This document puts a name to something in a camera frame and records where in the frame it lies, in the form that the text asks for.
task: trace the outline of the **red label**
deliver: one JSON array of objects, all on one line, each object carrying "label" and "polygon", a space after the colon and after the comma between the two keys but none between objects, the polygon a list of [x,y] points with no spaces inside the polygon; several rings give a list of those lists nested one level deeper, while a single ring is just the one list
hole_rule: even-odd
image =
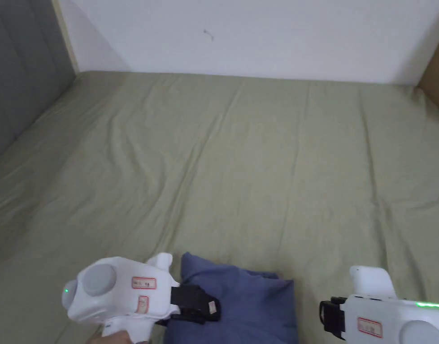
[{"label": "red label", "polygon": [[382,324],[373,320],[358,318],[358,331],[377,338],[383,338]]},{"label": "red label", "polygon": [[133,289],[157,289],[157,280],[152,277],[132,277]]},{"label": "red label", "polygon": [[149,310],[149,298],[148,297],[139,297],[138,298],[138,307],[136,309],[137,313],[146,314]]}]

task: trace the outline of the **green bed sheet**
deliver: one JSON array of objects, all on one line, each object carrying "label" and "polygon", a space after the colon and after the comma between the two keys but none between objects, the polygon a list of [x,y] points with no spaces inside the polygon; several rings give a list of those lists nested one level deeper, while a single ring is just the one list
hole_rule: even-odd
[{"label": "green bed sheet", "polygon": [[[189,251],[296,283],[300,342],[351,265],[439,302],[439,111],[392,85],[88,72],[0,157],[0,343],[82,344],[64,283]],[[161,331],[154,334],[160,340]]]}]

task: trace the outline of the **white wall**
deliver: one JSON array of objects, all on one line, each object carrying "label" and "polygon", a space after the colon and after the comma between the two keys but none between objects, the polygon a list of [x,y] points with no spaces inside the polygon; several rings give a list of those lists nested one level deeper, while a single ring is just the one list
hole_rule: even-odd
[{"label": "white wall", "polygon": [[439,0],[60,0],[81,71],[416,84]]}]

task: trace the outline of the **hand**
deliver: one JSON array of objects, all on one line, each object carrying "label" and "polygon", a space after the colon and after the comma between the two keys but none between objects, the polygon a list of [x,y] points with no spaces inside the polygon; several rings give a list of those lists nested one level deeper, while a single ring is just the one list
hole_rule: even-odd
[{"label": "hand", "polygon": [[132,342],[127,331],[120,331],[107,337],[101,337],[101,333],[95,333],[86,344],[132,344]]}]

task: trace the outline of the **white vr controller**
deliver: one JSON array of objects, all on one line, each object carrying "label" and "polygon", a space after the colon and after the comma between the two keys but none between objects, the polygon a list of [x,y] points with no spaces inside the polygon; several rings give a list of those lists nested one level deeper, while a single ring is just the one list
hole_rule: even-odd
[{"label": "white vr controller", "polygon": [[93,263],[65,285],[61,300],[68,317],[104,324],[103,336],[126,330],[134,343],[149,340],[161,320],[218,321],[218,300],[198,286],[180,286],[169,273],[172,261],[160,253],[146,264],[122,257]]}]

